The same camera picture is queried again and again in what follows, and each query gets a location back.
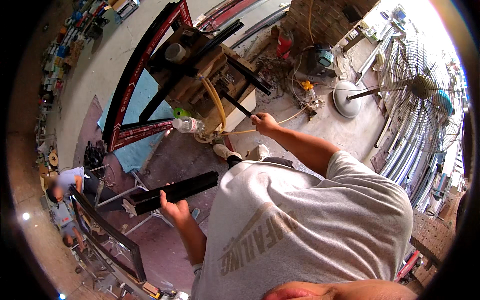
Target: fan base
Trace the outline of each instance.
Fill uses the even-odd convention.
[[[360,94],[357,87],[347,80],[339,81],[333,91],[333,102],[338,112],[345,118],[353,119],[360,113],[361,99],[348,100],[348,96]]]

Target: fan grille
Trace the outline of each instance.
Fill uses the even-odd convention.
[[[445,62],[425,49],[425,37],[413,24],[404,27],[407,35],[395,36],[392,28],[379,52],[382,97],[401,136],[422,151],[442,152],[460,133],[460,103]]]

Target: lips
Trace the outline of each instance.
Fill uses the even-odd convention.
[[[262,300],[289,300],[308,296],[318,296],[318,294],[302,288],[284,288],[271,292]]]

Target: pedestal fan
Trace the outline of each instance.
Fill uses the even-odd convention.
[[[340,81],[334,103],[342,115],[354,118],[361,97],[380,93],[400,135],[421,151],[438,153],[458,137],[462,111],[455,110],[445,62],[429,55],[423,41],[413,24],[392,27],[379,51],[384,60],[378,74],[380,87],[358,93],[353,83]]]

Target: water bottle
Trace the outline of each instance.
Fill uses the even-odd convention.
[[[181,117],[173,120],[173,128],[181,133],[201,133],[205,124],[201,120],[191,117]]]

